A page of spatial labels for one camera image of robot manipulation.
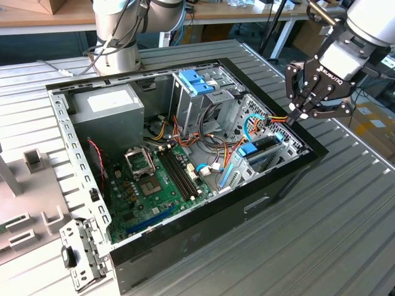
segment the table leg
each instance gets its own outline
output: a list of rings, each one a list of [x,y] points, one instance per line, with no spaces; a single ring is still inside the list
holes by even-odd
[[[159,35],[159,47],[170,46],[170,32],[161,32]]]
[[[288,20],[285,23],[284,29],[281,31],[281,35],[278,38],[278,41],[276,43],[276,46],[274,47],[274,50],[272,52],[272,55],[270,56],[271,59],[277,59],[278,56],[280,55],[281,50],[284,47],[284,44],[286,40],[288,39],[288,36],[290,32],[292,31],[292,28],[295,24],[295,20]]]

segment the robotiq logo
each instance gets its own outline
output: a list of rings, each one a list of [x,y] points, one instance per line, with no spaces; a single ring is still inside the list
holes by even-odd
[[[327,77],[331,78],[332,80],[337,82],[339,85],[343,84],[343,80],[342,79],[340,79],[340,78],[332,75],[331,73],[329,73],[326,69],[323,68],[323,66],[320,66],[320,68],[318,68],[317,71],[324,73]]]

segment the green motherboard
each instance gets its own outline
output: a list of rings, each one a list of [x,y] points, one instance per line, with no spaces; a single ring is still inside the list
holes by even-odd
[[[183,149],[175,146],[171,148],[171,153],[178,160],[181,170],[188,175],[186,166],[190,162]],[[110,200],[107,198],[106,204],[112,217],[109,226],[112,243],[120,242],[133,233],[157,224],[212,196],[204,181],[200,178],[193,181],[188,175],[199,194],[192,199],[186,199],[184,191],[180,191],[174,182],[176,176],[173,170],[166,170],[168,163],[159,153],[150,155],[156,171],[154,174],[141,176],[137,181],[133,179],[133,173],[126,160],[119,161],[107,171]],[[145,160],[141,157],[135,157],[130,161],[138,169],[146,166]]]

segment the yellow wire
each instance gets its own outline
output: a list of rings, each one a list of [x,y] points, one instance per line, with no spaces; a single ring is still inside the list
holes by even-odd
[[[159,135],[156,136],[156,137],[154,137],[152,140],[155,140],[155,141],[156,141],[156,140],[159,140],[160,138],[163,137],[163,135],[164,135],[164,133],[165,133],[165,125],[166,125],[166,122],[163,122],[162,129],[160,130]]]
[[[288,118],[288,116],[284,116],[284,117],[278,117],[278,116],[268,116],[269,118],[274,118],[274,119],[286,119]]]

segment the blue cable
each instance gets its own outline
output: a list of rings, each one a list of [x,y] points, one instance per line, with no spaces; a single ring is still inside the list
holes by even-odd
[[[206,163],[201,163],[200,165],[198,165],[198,166],[196,167],[196,171],[199,172],[202,168],[204,168],[204,167],[206,167],[206,166],[207,166]]]
[[[184,33],[184,26],[181,26],[181,35],[178,38],[178,40],[176,41],[176,43],[173,46],[176,46],[178,44],[178,42],[181,40],[181,38],[183,37],[183,33]]]
[[[246,121],[244,122],[243,131],[244,131],[244,135],[247,137],[248,141],[250,141],[250,142],[251,142],[251,137],[249,136],[248,129],[247,129],[247,125],[248,125],[248,120],[249,120],[251,117],[257,117],[257,118],[259,118],[260,120],[265,121],[265,118],[264,118],[263,116],[261,116],[261,115],[259,115],[259,114],[256,114],[256,113],[253,113],[253,114],[250,114],[250,115],[247,116],[247,119],[246,119]]]

